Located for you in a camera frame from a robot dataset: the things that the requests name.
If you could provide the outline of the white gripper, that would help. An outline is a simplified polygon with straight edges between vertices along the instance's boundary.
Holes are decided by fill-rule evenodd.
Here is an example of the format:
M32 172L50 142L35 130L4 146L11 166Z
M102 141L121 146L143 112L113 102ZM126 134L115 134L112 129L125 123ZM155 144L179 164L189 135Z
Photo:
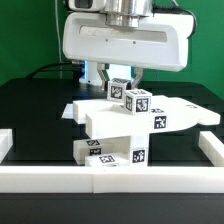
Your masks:
M108 26L104 14L75 12L65 22L63 52L68 59L99 62L103 90L110 80L108 64L135 67L131 83L135 89L143 68L178 72L186 67L192 28L190 15L155 14L129 28Z

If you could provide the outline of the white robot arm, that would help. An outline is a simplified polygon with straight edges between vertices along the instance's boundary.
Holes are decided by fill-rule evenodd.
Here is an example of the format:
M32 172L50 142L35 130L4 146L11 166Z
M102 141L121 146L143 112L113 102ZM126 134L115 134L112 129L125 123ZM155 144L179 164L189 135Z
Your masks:
M146 69L179 72L187 65L188 40L195 15L175 0L68 0L71 13L63 34L63 53L70 60L91 61L103 82L109 64L135 69L136 87Z

